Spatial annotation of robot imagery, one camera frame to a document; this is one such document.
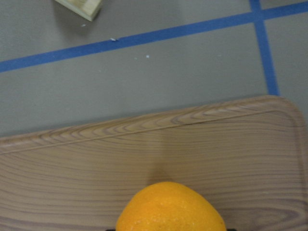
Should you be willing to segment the orange fruit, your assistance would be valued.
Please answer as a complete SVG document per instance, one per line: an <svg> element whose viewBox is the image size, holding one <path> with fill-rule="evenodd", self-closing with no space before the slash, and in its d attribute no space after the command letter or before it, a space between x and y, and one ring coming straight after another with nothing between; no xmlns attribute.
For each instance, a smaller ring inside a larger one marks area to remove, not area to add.
<svg viewBox="0 0 308 231"><path fill-rule="evenodd" d="M117 231L225 231L218 211L199 193L176 182L136 193L119 216Z"/></svg>

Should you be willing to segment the brown wooden cutting board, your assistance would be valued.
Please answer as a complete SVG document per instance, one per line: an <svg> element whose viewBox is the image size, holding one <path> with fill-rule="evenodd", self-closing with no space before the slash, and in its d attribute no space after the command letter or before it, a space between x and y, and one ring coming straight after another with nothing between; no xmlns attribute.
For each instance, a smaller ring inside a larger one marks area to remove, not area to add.
<svg viewBox="0 0 308 231"><path fill-rule="evenodd" d="M0 140L3 231L104 231L147 185L202 194L239 231L308 228L308 135L262 96Z"/></svg>

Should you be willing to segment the wooden dish rack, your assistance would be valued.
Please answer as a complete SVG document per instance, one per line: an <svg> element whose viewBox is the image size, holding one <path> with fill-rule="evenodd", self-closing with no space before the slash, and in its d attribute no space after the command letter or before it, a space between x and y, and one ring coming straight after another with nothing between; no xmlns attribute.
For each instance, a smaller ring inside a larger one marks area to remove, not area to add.
<svg viewBox="0 0 308 231"><path fill-rule="evenodd" d="M57 3L92 22L102 7L102 0L55 0Z"/></svg>

